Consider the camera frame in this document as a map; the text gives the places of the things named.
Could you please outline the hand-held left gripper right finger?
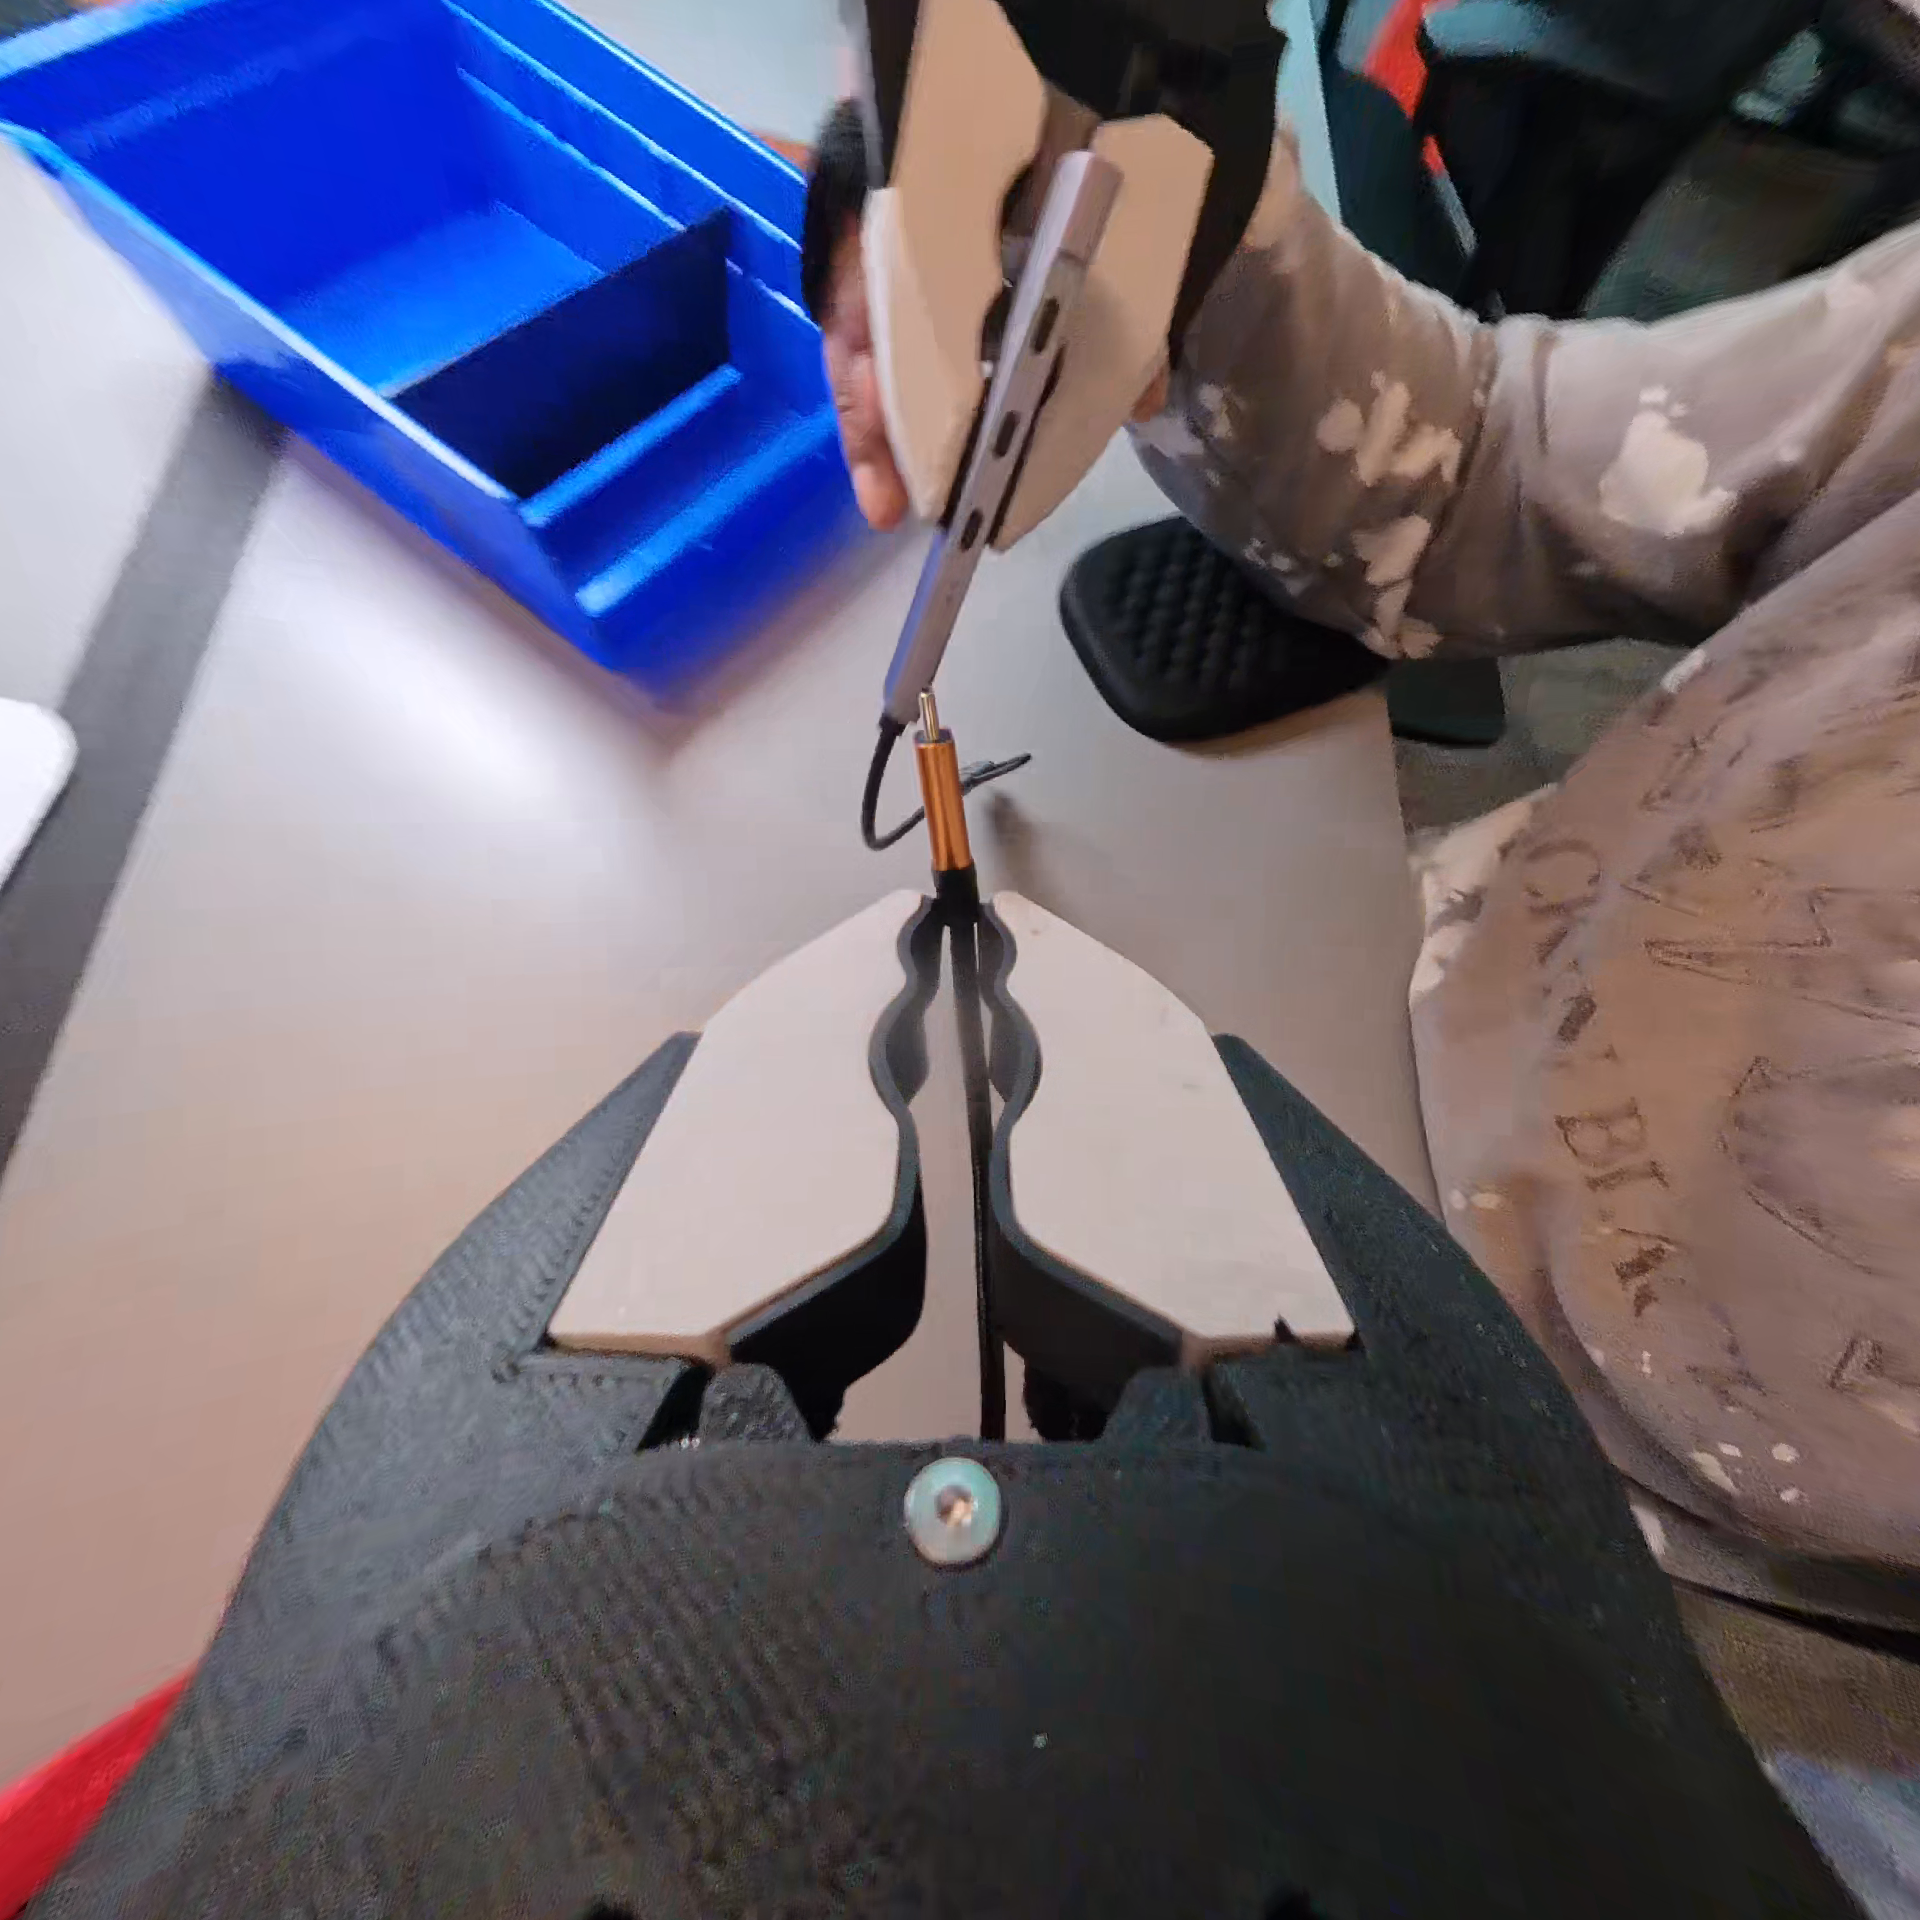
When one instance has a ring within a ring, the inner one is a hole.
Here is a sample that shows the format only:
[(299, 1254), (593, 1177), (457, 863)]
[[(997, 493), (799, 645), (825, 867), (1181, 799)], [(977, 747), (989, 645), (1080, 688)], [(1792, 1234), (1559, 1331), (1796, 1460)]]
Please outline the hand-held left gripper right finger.
[(991, 911), (1038, 1043), (1032, 1089), (1002, 1112), (1019, 1234), (1189, 1361), (1346, 1347), (1354, 1320), (1202, 1018), (1046, 908), (997, 893)]

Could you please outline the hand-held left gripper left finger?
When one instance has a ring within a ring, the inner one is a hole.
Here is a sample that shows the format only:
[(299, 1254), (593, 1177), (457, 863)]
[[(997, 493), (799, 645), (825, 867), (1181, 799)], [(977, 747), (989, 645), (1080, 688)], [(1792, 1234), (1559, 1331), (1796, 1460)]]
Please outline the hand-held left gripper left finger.
[(880, 1244), (916, 1188), (889, 1060), (925, 899), (892, 891), (707, 1022), (548, 1324), (576, 1354), (726, 1358), (804, 1283)]

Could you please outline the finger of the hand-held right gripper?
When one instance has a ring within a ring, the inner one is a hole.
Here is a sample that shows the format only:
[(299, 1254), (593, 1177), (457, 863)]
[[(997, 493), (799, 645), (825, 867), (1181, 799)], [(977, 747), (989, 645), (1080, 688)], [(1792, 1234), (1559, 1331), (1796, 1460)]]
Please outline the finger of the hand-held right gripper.
[(863, 272), (880, 425), (916, 517), (946, 514), (973, 430), (1005, 197), (1043, 154), (1048, 97), (1094, 97), (1084, 29), (1068, 2), (866, 5)]
[(1052, 386), (997, 550), (1023, 539), (1088, 476), (1162, 372), (1173, 306), (1213, 175), (1210, 147), (1166, 113), (1107, 121), (1089, 151), (1119, 185), (1063, 339), (1046, 349)]

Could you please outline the grey usb hub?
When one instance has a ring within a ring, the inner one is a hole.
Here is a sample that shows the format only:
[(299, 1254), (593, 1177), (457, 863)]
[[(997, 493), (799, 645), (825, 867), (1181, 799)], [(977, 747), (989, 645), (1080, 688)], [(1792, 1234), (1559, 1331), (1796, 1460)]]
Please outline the grey usb hub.
[(880, 718), (893, 731), (920, 718), (981, 555), (1010, 514), (1119, 185), (1118, 167), (1089, 151), (1068, 153), (1052, 173), (970, 453), (886, 667)]

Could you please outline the person's right hand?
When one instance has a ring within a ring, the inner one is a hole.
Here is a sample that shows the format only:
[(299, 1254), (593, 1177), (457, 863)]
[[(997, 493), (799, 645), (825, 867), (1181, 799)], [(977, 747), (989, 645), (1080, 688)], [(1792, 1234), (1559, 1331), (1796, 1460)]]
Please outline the person's right hand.
[(910, 500), (878, 396), (863, 215), (871, 180), (857, 99), (841, 99), (821, 122), (804, 180), (800, 291), (821, 330), (823, 368), (860, 514), (876, 530), (896, 529)]

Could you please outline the orange traffic cone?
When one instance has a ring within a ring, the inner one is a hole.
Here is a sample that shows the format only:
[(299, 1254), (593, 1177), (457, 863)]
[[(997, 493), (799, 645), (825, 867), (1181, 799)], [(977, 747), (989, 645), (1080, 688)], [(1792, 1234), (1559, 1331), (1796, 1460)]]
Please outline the orange traffic cone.
[(1419, 119), (1427, 86), (1427, 58), (1420, 53), (1422, 25), (1427, 15), (1453, 7), (1455, 2), (1392, 2), (1365, 45), (1362, 74), (1400, 106), (1409, 126)]

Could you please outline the black mesh office chair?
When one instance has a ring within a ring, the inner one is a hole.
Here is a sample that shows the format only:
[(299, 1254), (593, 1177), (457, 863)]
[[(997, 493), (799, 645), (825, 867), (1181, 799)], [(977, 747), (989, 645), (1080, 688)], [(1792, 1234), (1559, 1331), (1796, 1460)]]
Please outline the black mesh office chair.
[(1916, 5), (1462, 2), (1414, 126), (1387, 10), (1311, 7), (1340, 216), (1483, 317), (1670, 317), (1916, 221)]

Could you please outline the blue plastic bin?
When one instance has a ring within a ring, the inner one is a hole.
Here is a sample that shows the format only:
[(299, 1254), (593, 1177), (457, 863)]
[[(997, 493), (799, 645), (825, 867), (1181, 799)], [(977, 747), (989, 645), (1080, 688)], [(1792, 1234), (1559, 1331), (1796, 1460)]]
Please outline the blue plastic bin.
[(117, 5), (2, 113), (213, 372), (654, 695), (855, 533), (800, 173), (559, 5)]

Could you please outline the person's grey patterned sweatshirt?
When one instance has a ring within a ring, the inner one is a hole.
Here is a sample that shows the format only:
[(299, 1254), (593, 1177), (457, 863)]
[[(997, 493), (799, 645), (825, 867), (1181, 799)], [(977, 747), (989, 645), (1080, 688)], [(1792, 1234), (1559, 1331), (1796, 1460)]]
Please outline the person's grey patterned sweatshirt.
[(1416, 875), (1443, 1214), (1667, 1570), (1916, 1634), (1916, 504)]

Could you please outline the white rounded plate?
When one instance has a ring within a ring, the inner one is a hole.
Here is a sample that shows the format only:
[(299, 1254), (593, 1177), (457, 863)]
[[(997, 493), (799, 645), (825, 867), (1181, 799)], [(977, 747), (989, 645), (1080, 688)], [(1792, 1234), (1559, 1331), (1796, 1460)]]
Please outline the white rounded plate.
[(2, 863), (6, 889), (78, 766), (78, 736), (50, 707), (2, 700)]

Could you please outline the red object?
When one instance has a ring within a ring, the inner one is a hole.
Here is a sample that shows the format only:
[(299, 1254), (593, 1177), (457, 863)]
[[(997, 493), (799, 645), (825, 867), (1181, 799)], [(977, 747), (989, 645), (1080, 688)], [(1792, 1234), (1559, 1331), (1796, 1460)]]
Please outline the red object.
[(194, 1672), (143, 1694), (35, 1772), (2, 1788), (2, 1918), (25, 1911), (147, 1757)]

